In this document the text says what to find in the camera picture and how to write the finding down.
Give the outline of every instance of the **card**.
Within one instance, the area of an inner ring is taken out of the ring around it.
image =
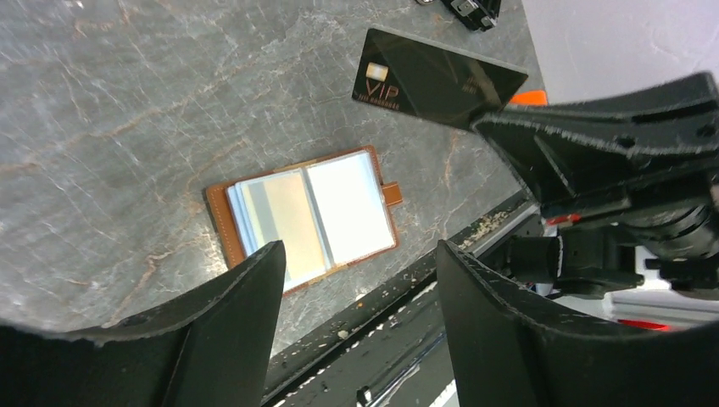
[[[514,66],[370,28],[352,99],[469,131],[526,80]]]

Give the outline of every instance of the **brown leather wallet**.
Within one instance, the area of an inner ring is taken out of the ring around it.
[[[209,206],[209,212],[212,214],[212,217],[215,221],[215,228],[220,235],[220,243],[222,245],[227,267],[232,268],[236,265],[239,265],[242,263],[246,258],[247,255],[244,253],[244,250],[242,248],[242,242],[240,241],[240,237],[237,235],[237,228],[235,227],[235,220],[232,217],[232,212],[230,208],[230,203],[227,199],[226,190],[228,187],[231,187],[232,185],[236,184],[240,181],[247,181],[251,180],[253,178],[259,178],[261,176],[268,176],[271,174],[277,174],[283,171],[288,170],[294,170],[297,168],[305,167],[307,165],[320,163],[322,161],[327,161],[328,159],[335,159],[337,157],[342,157],[343,155],[351,154],[351,153],[357,153],[358,151],[365,150],[370,153],[370,156],[372,158],[372,164],[375,169],[375,173],[377,176],[377,180],[379,180],[380,185],[382,185],[382,195],[384,197],[384,202],[388,207],[392,207],[397,204],[402,203],[402,192],[399,189],[399,184],[397,182],[390,182],[388,184],[384,184],[382,182],[382,173],[380,172],[380,165],[379,161],[377,160],[377,154],[376,150],[373,146],[364,146],[360,148],[353,148],[351,150],[345,150],[340,153],[330,154],[324,157],[320,157],[318,159],[311,159],[309,161],[304,161],[302,163],[297,163],[293,165],[289,165],[286,167],[279,168],[277,170],[271,170],[266,171],[260,174],[255,174],[253,176],[246,176],[243,178],[238,178],[236,180],[231,181],[225,181],[221,182],[219,184],[214,184],[210,187],[207,187],[204,191],[205,197],[207,198],[208,206]],[[387,252],[388,250],[392,250],[393,248],[396,248],[399,245],[399,234],[397,232],[397,227],[394,225],[394,219],[389,213],[389,221],[392,225],[393,235],[394,235],[394,241],[396,242],[394,246],[391,248],[387,248],[385,250],[382,250],[381,252],[375,253],[371,256],[368,256],[363,259],[357,259],[354,262],[344,265],[335,267],[333,269],[330,269],[327,273],[323,274],[322,276],[319,276],[315,278],[314,280],[311,280],[305,284],[302,284],[301,286],[295,287],[291,292],[297,291],[302,287],[306,287],[309,284],[312,284],[326,276],[329,276],[331,273],[334,273],[338,270],[341,270],[342,268],[356,264],[360,261],[363,261],[365,259],[371,259],[379,254],[382,254],[384,252]]]

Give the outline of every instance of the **black card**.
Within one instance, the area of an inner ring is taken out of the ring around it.
[[[527,80],[499,64],[370,28],[352,99],[470,130],[473,118],[501,110]]]

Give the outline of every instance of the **leather tab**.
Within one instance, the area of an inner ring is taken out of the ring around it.
[[[390,182],[382,185],[382,195],[387,206],[394,206],[402,203],[402,191],[399,190],[397,182]]]

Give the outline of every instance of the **white surface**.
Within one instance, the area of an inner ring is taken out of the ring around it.
[[[717,0],[522,2],[551,103],[614,96],[701,70],[719,78]]]
[[[307,174],[336,265],[394,245],[369,153],[362,151],[311,165]]]

